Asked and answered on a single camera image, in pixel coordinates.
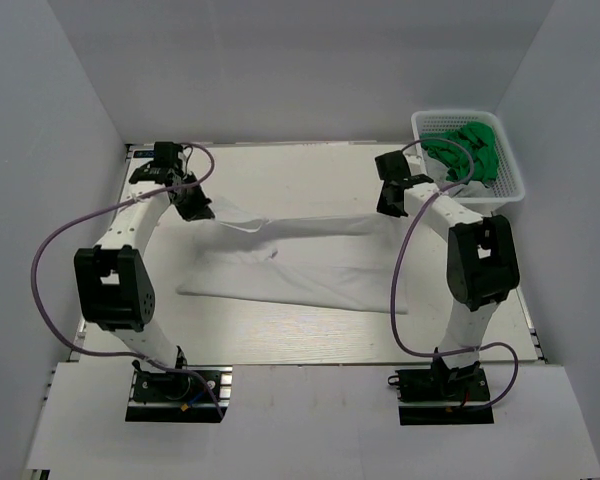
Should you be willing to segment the white t shirt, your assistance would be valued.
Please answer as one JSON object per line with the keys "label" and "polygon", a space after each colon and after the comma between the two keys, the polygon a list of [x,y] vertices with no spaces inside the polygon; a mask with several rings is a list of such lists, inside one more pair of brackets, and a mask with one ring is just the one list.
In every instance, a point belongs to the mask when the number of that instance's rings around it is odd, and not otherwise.
{"label": "white t shirt", "polygon": [[378,213],[269,218],[219,197],[195,223],[193,257],[176,291],[386,313],[406,223]]}

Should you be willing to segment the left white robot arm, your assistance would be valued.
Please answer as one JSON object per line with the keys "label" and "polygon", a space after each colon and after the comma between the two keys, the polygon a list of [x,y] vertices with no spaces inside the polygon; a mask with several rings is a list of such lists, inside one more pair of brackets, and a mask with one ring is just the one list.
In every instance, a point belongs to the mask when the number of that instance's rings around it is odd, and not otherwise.
{"label": "left white robot arm", "polygon": [[74,256],[74,269],[85,321],[117,337],[144,362],[162,366],[157,387],[179,399],[191,387],[191,374],[178,366],[183,354],[154,319],[156,294],[143,254],[158,221],[174,207],[186,221],[211,220],[211,199],[187,170],[185,147],[157,142],[149,161],[131,174],[122,207],[107,232],[91,248]]}

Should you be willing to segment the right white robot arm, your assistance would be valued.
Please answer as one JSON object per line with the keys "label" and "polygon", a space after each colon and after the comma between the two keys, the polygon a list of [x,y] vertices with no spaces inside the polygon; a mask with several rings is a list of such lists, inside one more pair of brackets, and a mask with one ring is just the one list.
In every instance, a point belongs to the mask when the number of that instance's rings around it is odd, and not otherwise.
{"label": "right white robot arm", "polygon": [[393,332],[401,264],[415,227],[423,222],[446,242],[451,314],[439,346],[418,356],[432,360],[433,390],[455,398],[479,370],[479,352],[493,314],[520,282],[510,223],[502,215],[481,215],[449,197],[430,177],[412,174],[400,150],[376,157],[375,164],[382,181],[377,211],[411,219],[390,284]]}

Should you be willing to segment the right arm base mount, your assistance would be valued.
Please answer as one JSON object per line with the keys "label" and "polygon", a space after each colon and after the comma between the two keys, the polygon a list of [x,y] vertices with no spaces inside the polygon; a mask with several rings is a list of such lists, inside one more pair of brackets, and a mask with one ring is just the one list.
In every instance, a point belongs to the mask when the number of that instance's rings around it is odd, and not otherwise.
{"label": "right arm base mount", "polygon": [[479,361],[450,369],[442,358],[427,369],[396,370],[387,378],[395,388],[401,426],[461,426],[494,423],[489,386]]}

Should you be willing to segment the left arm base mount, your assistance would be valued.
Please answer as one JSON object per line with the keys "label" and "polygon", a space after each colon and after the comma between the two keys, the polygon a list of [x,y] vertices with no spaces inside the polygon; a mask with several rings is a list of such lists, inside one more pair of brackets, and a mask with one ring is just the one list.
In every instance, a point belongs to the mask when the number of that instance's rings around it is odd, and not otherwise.
{"label": "left arm base mount", "polygon": [[230,366],[189,365],[182,353],[177,373],[132,362],[125,420],[130,423],[215,424],[227,412],[232,390]]}

